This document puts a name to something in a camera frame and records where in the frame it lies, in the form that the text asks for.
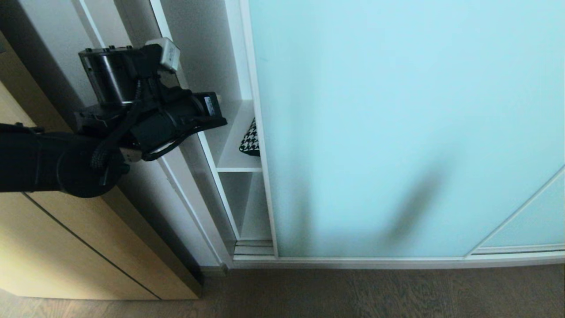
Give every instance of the floor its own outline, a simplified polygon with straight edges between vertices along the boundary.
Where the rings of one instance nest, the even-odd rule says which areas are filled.
[[[198,301],[18,298],[0,317],[564,316],[563,265],[457,270],[234,270]]]

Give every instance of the robotic arm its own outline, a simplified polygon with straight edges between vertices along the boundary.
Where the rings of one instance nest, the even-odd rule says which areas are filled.
[[[75,113],[76,134],[0,124],[0,192],[99,196],[129,172],[129,162],[155,160],[188,136],[227,124],[215,93],[160,82],[158,70],[176,71],[179,55],[166,38],[139,49],[80,52],[98,104]]]

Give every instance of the white wall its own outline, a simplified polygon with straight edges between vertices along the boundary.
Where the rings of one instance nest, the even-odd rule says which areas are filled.
[[[87,3],[93,15],[103,15],[99,4]],[[115,15],[109,17],[110,21],[117,21]],[[71,2],[2,1],[0,20],[5,36],[65,120],[73,120],[74,109],[96,103],[77,55],[94,45]],[[112,30],[109,24],[101,28],[101,33],[112,35],[106,45],[121,45],[110,42],[119,41],[124,33]],[[157,162],[133,164],[119,186],[185,265],[192,267],[194,262],[199,266],[219,265],[191,218],[191,211],[180,200]]]

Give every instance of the houndstooth pillow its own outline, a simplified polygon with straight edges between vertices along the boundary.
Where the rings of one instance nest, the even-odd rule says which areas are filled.
[[[259,139],[257,138],[257,126],[255,125],[255,118],[249,126],[249,130],[241,140],[240,151],[249,156],[259,157]]]

